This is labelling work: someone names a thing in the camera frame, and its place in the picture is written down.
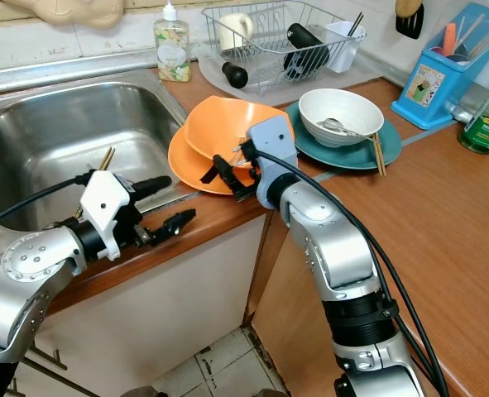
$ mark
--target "teal plate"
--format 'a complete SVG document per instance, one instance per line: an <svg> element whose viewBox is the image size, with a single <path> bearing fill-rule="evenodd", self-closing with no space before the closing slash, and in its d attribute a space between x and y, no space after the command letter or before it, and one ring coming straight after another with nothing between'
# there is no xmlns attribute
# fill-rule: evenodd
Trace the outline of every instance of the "teal plate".
<svg viewBox="0 0 489 397"><path fill-rule="evenodd" d="M356 145L341 146L338 148L320 145L306 130L300 116L298 103L292 103L286 109L295 134L295 147L317 161L351 170L370 170L377 168L375 151L371 141L362 141ZM400 154L402 147L400 135L393 124L384 121L378 132L381 140L384 163L390 164Z"/></svg>

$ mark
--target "blue utensil holder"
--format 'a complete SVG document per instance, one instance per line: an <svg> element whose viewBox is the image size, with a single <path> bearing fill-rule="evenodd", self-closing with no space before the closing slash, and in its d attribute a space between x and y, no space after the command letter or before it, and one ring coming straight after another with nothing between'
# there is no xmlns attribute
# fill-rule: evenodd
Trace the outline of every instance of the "blue utensil holder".
<svg viewBox="0 0 489 397"><path fill-rule="evenodd" d="M489 60L489 7L471 2L452 20L459 28L465 17L463 36L482 14L485 15L482 22L456 49L456 54L462 55L464 62L451 60L431 50L443 47L443 29L422 50L402 94L391 104L391 110L425 130L452 120L452 110ZM484 49L467 61L471 50L480 45L484 45Z"/></svg>

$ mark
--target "orange bowl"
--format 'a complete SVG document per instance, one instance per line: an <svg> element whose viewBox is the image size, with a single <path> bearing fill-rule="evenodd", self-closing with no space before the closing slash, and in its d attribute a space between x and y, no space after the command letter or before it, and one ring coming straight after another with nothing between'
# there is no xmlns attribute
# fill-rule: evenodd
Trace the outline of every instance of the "orange bowl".
<svg viewBox="0 0 489 397"><path fill-rule="evenodd" d="M209 97L193 109L185 121L185 140L199 154L213 159L221 155L227 162L235 159L233 148L242 143L246 132L259 122L284 116L294 140L288 114L260 103L233 98Z"/></svg>
<svg viewBox="0 0 489 397"><path fill-rule="evenodd" d="M173 136L169 145L169 166L172 172L185 184L192 188L203 190L204 192L215 194L232 194L229 187L217 175L209 184L200 181L206 172L209 171L213 162L200 155L185 140L185 128L181 127ZM253 184L252 177L248 170L234 169L234 173L244 185Z"/></svg>

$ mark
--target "kitchen counter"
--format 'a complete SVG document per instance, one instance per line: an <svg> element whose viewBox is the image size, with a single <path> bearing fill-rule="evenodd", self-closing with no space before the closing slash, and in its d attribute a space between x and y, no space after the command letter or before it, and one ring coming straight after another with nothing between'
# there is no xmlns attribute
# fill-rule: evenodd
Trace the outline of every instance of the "kitchen counter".
<svg viewBox="0 0 489 397"><path fill-rule="evenodd" d="M187 112L210 95L226 96L203 79L196 64L190 83L165 86ZM489 395L489 156L458 144L459 125L424 132L393 113L389 105L400 89L383 79L350 89L378 105L403 139L403 152L388 166L388 176L381 178L375 171L337 175L333 167L306 157L300 157L300 168L337 194L384 246L452 390L457 395ZM119 285L266 211L254 199L235 203L229 197L196 194L149 214L143 224L158 227L187 208L196 208L197 217L180 237L156 248L130 248L118 261L91 265L55 299L50 313Z"/></svg>

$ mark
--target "dish rack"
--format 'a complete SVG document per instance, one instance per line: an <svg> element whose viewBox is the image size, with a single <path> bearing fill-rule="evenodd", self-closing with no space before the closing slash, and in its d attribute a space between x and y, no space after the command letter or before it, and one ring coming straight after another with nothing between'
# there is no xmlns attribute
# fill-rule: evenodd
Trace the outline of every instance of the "dish rack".
<svg viewBox="0 0 489 397"><path fill-rule="evenodd" d="M245 13L252 19L253 34L249 39L220 21L220 18L236 12ZM344 38L329 34L332 39L329 37L326 42L324 26L343 19L294 0L208 7L202 14L208 25L211 50L220 54L225 61L243 67L248 74L247 88L260 94L278 84L316 79L324 67L333 64L346 43L357 39L354 36ZM295 48L286 37L287 29L295 22L304 26L323 44ZM233 43L242 43L242 46L235 45L230 50L221 51L218 37L221 26L232 32Z"/></svg>

